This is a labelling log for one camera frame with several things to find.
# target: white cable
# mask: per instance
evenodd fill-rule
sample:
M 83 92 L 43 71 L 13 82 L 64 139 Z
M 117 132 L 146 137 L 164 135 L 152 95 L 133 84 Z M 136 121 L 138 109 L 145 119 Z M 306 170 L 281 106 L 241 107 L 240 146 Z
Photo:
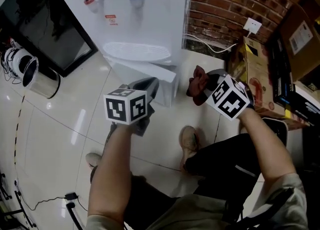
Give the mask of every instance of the white cable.
M 191 37 L 193 37 L 193 38 L 195 38 L 195 39 L 197 39 L 197 40 L 200 40 L 202 43 L 204 43 L 205 45 L 207 45 L 207 46 L 211 49 L 211 51 L 213 51 L 213 52 L 216 53 L 216 54 L 223 53 L 223 52 L 229 50 L 231 47 L 233 47 L 233 46 L 235 46 L 235 45 L 237 44 L 237 43 L 235 43 L 235 44 L 233 44 L 232 46 L 230 46 L 230 47 L 228 47 L 228 48 L 226 48 L 226 49 L 224 49 L 224 50 L 222 50 L 222 51 L 215 51 L 215 50 L 213 50 L 213 49 L 211 48 L 211 46 L 209 46 L 206 42 L 204 42 L 203 40 L 197 38 L 196 36 L 191 35 L 191 34 L 188 34 L 188 33 L 185 33 L 185 35 L 191 36 Z

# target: human arm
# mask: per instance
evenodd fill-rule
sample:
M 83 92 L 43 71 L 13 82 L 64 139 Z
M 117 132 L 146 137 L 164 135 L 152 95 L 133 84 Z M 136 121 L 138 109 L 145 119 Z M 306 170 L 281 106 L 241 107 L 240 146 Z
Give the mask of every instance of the human arm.
M 88 216 L 102 215 L 119 224 L 131 192 L 131 126 L 120 125 L 106 144 L 102 159 L 92 179 Z
M 246 108 L 239 119 L 251 137 L 261 173 L 268 185 L 284 175 L 296 172 L 284 144 L 253 109 Z

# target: brick wall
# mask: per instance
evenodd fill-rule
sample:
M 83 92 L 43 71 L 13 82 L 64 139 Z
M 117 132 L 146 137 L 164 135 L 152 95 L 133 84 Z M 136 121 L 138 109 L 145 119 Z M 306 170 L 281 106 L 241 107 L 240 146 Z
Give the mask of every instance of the brick wall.
M 276 29 L 293 3 L 300 0 L 191 0 L 188 33 L 201 39 L 230 45 L 248 32 L 247 18 L 262 23 L 250 37 L 262 43 Z

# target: beige shoe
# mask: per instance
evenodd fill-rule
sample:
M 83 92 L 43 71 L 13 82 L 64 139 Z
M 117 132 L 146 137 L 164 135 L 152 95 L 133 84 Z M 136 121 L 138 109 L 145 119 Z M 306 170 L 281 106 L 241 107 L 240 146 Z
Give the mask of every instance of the beige shoe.
M 101 161 L 101 156 L 99 154 L 96 154 L 94 152 L 88 153 L 85 156 L 85 160 L 88 163 L 90 169 L 92 170 L 94 167 L 97 167 Z
M 195 156 L 201 147 L 197 131 L 191 126 L 184 127 L 179 134 L 179 143 L 183 152 L 180 170 L 182 173 L 187 173 L 185 169 L 186 160 Z

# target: black strap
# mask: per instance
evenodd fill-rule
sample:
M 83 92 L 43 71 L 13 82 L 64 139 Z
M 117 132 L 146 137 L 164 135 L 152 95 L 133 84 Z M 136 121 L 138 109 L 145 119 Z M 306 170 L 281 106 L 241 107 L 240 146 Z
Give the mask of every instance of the black strap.
M 273 201 L 273 205 L 268 210 L 266 210 L 265 212 L 255 217 L 245 217 L 239 222 L 228 225 L 225 229 L 226 230 L 243 230 L 243 229 L 248 229 L 255 225 L 261 224 L 263 222 L 266 222 L 271 217 L 273 217 L 279 211 L 279 209 L 286 203 L 286 201 L 294 193 L 293 191 L 294 191 L 293 188 L 289 188 L 287 190 L 282 191 L 275 197 Z

